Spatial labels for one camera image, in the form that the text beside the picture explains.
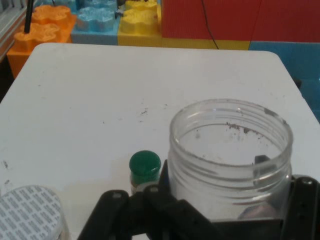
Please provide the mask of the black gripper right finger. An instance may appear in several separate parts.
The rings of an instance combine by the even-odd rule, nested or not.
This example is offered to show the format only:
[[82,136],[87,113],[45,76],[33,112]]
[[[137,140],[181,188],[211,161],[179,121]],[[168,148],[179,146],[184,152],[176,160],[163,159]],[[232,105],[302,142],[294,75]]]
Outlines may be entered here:
[[254,227],[255,240],[318,240],[320,238],[320,183],[306,175],[291,178],[284,219],[264,220]]

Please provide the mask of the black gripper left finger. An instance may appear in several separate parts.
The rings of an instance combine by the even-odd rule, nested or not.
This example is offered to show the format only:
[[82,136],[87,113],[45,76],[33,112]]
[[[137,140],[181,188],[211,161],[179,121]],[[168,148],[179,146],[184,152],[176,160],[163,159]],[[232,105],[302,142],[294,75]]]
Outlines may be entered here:
[[159,182],[129,196],[123,190],[103,193],[85,223],[80,240],[212,240],[214,226],[185,200],[170,193],[168,164]]

